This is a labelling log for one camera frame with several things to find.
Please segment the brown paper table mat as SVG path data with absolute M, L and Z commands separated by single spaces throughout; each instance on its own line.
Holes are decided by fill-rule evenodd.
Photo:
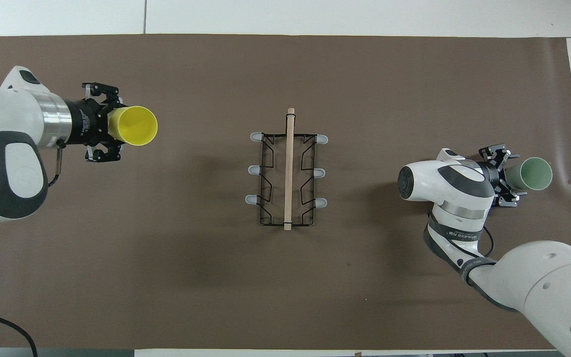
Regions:
M 43 348 L 545 350 L 519 313 L 462 281 L 422 239 L 431 205 L 399 170 L 440 149 L 542 157 L 548 189 L 494 208 L 498 259 L 571 245 L 571 70 L 558 38 L 124 35 L 0 38 L 54 93 L 117 86 L 156 138 L 122 160 L 63 153 L 32 216 L 0 224 L 0 316 Z M 252 132 L 317 145 L 315 224 L 267 227 Z

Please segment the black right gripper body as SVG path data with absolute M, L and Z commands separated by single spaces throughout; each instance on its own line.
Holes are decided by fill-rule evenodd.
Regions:
M 510 186 L 505 177 L 505 164 L 508 159 L 482 161 L 482 170 L 484 176 L 491 183 L 495 200 L 508 200 L 510 194 Z

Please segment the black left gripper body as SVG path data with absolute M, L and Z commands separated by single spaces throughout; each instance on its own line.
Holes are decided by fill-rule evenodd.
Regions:
M 71 115 L 71 131 L 65 141 L 66 145 L 107 146 L 111 142 L 108 113 L 103 111 L 108 104 L 106 101 L 98 103 L 94 99 L 65 99 L 65 103 Z

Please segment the yellow plastic cup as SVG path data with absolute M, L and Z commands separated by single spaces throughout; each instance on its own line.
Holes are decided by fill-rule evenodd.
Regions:
M 108 115 L 109 136 L 130 145 L 147 145 L 156 138 L 156 115 L 143 106 L 118 108 Z

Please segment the pale green plastic cup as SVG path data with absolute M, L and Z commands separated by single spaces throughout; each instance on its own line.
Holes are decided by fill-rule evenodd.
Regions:
M 553 170 L 547 161 L 531 157 L 505 169 L 506 183 L 516 190 L 545 190 L 553 180 Z

